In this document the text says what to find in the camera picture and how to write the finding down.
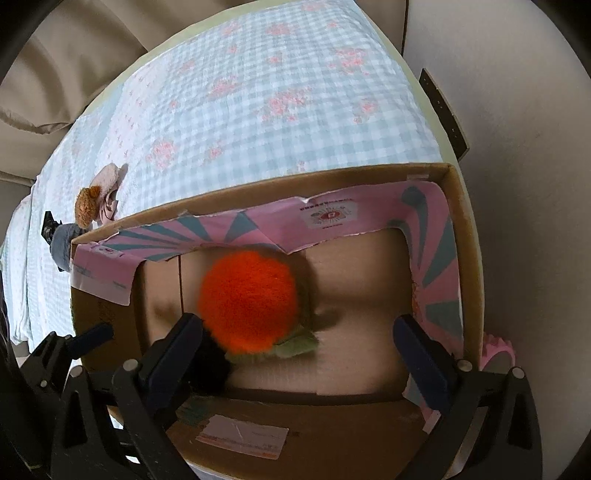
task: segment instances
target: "light blue gingham quilt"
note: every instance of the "light blue gingham quilt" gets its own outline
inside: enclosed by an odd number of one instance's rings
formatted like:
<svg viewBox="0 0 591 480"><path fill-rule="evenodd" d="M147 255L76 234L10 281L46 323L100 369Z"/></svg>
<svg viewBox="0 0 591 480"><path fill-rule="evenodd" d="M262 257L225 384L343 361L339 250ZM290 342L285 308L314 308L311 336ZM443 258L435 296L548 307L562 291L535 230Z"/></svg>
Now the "light blue gingham quilt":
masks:
<svg viewBox="0 0 591 480"><path fill-rule="evenodd" d="M81 187L127 164L117 218L285 175L439 162L408 80L353 0L249 13L140 67L82 115L37 179L28 235L31 347L73 333L68 273L40 235L74 220Z"/></svg>
<svg viewBox="0 0 591 480"><path fill-rule="evenodd" d="M4 242L0 246L2 289L7 304L10 337L14 343L31 337L26 268L27 243L31 225L31 199L30 194L24 197L12 213Z"/></svg>

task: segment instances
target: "stuffed toy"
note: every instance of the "stuffed toy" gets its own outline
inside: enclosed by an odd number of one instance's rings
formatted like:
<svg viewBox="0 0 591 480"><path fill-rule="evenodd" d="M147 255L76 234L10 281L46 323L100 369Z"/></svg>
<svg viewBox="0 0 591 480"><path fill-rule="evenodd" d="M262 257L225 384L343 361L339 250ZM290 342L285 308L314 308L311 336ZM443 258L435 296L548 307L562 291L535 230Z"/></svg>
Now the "stuffed toy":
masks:
<svg viewBox="0 0 591 480"><path fill-rule="evenodd" d="M197 309L233 363L268 355L288 358L318 344L299 322L303 312L298 297L286 262L277 255L242 250L221 258L206 273Z"/></svg>
<svg viewBox="0 0 591 480"><path fill-rule="evenodd" d="M99 195L99 186L83 188L78 194L74 205L74 215L80 228L88 228L92 221L98 217Z"/></svg>
<svg viewBox="0 0 591 480"><path fill-rule="evenodd" d="M80 228L88 228L93 221L102 225L115 217L115 196L122 180L121 169L114 163L104 166L88 188L82 188L74 206L74 216Z"/></svg>

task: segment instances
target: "pink fabric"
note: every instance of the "pink fabric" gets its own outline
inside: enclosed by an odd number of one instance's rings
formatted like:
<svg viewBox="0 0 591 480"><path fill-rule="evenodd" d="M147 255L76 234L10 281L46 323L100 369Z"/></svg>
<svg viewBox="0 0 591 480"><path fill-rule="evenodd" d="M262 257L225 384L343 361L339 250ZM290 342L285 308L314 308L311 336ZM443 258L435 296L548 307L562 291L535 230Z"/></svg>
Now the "pink fabric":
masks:
<svg viewBox="0 0 591 480"><path fill-rule="evenodd" d="M117 209L117 189L121 181L120 169L114 163L109 163L104 166L103 169L98 172L96 177L90 182L90 186L99 186L100 195L98 198L99 210L95 221L102 223L103 225L112 222L115 217L115 211Z"/></svg>

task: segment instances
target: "orange pom-pom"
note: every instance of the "orange pom-pom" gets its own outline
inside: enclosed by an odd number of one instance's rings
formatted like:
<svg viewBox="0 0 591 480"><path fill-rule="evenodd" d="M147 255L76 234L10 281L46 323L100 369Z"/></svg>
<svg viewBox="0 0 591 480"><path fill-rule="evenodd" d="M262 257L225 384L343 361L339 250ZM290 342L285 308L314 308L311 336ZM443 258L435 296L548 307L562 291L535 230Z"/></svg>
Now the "orange pom-pom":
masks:
<svg viewBox="0 0 591 480"><path fill-rule="evenodd" d="M205 327L228 352L265 352L296 325L296 281L279 260L239 251L207 272L197 308Z"/></svg>

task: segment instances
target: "white label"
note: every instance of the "white label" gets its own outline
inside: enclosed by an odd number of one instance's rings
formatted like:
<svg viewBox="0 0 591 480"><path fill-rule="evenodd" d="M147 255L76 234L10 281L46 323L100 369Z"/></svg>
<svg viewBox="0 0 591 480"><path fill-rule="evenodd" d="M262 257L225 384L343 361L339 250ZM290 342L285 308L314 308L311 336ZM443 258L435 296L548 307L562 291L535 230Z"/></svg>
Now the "white label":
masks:
<svg viewBox="0 0 591 480"><path fill-rule="evenodd" d="M214 415L197 440L233 452L277 460L287 432L289 429Z"/></svg>
<svg viewBox="0 0 591 480"><path fill-rule="evenodd" d="M357 203L352 200L326 202L307 207L301 217L310 229L328 228L341 223L357 220Z"/></svg>
<svg viewBox="0 0 591 480"><path fill-rule="evenodd" d="M441 418L441 414L437 410L433 410L430 417L425 422L425 426L423 427L423 431L427 434L431 433L431 431L435 428L435 425L437 425L437 422L439 421L440 418Z"/></svg>

